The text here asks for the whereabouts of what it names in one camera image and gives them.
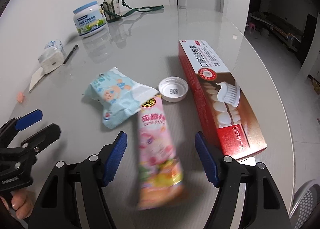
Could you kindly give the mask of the person's left hand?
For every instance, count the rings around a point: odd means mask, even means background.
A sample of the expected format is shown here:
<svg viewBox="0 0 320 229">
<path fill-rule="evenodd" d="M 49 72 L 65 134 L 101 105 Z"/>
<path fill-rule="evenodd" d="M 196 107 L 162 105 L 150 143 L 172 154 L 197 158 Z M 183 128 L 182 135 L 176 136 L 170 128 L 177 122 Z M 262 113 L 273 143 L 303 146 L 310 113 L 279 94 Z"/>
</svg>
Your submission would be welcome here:
<svg viewBox="0 0 320 229">
<path fill-rule="evenodd" d="M 12 193 L 11 206 L 15 211 L 16 218 L 19 220 L 27 219 L 31 215 L 34 204 L 26 188 L 16 190 Z"/>
</svg>

